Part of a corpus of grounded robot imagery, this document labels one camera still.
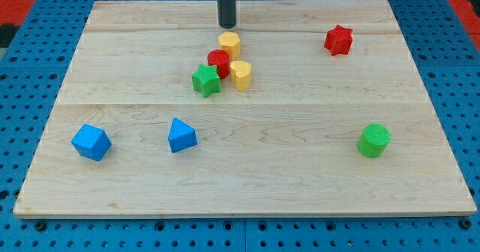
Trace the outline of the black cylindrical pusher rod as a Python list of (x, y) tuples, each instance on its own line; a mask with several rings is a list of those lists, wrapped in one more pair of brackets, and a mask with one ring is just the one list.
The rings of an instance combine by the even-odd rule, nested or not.
[(236, 26), (236, 0), (217, 0), (218, 23), (221, 28)]

